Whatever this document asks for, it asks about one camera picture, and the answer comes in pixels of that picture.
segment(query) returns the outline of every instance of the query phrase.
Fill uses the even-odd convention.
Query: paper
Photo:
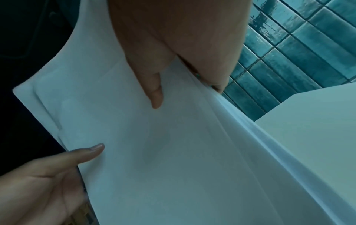
[[[179,59],[161,79],[164,102],[153,110],[106,1],[84,0],[65,47],[14,90],[66,149],[105,143],[79,166],[101,225],[356,221],[352,209],[330,210],[316,193],[325,184],[306,179],[308,170]]]

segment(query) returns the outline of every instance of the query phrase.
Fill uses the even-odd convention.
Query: hand
[[[86,196],[77,165],[100,155],[104,145],[32,160],[0,177],[0,224],[61,224]]]
[[[175,56],[222,93],[239,59],[252,0],[109,0],[126,59],[154,109]]]

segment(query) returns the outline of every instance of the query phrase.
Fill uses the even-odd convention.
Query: floor
[[[291,95],[356,79],[356,0],[253,0],[223,96],[252,120]]]

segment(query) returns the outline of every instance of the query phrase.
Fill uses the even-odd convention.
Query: teal tile
[[[304,19],[309,18],[315,11],[322,7],[316,0],[283,0],[283,2],[298,12]]]
[[[322,87],[346,82],[344,76],[292,36],[282,41],[277,49]]]
[[[242,67],[241,64],[237,63],[235,66],[235,69],[233,70],[233,72],[231,73],[230,77],[233,80],[236,80],[241,74],[243,74],[245,72],[245,68]]]
[[[310,23],[302,25],[293,35],[346,78],[356,75],[356,57]]]
[[[281,26],[263,14],[255,5],[252,5],[250,10],[249,25],[274,46],[288,35]]]
[[[231,104],[233,104],[236,108],[238,108],[237,105],[231,100],[231,98],[229,98],[229,96],[225,94],[225,92],[223,92],[221,95],[226,98],[226,100],[228,100]]]
[[[277,49],[270,51],[262,60],[298,93],[320,88],[315,81],[308,77]]]
[[[244,67],[249,68],[252,64],[254,64],[258,60],[258,57],[250,50],[248,47],[243,45],[242,52],[240,55],[240,59],[238,62]]]
[[[265,112],[269,112],[280,104],[249,72],[242,74],[236,80],[236,83],[238,83]]]
[[[225,89],[225,94],[246,114],[251,120],[256,121],[265,112],[254,100],[236,83],[233,82]]]
[[[250,26],[247,27],[244,44],[258,57],[263,57],[272,49],[272,45]]]
[[[229,77],[229,83],[228,84],[231,84],[233,81],[234,80],[231,77]]]
[[[356,27],[355,0],[331,0],[326,6]]]
[[[325,7],[315,14],[309,22],[341,47],[356,56],[355,27]]]
[[[258,61],[249,71],[280,102],[297,93],[262,61]]]
[[[253,0],[255,6],[288,32],[295,31],[304,20],[278,0]]]

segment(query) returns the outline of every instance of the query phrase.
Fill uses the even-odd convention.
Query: dark background
[[[52,59],[72,30],[55,0],[0,3],[0,175],[63,151],[12,89]]]

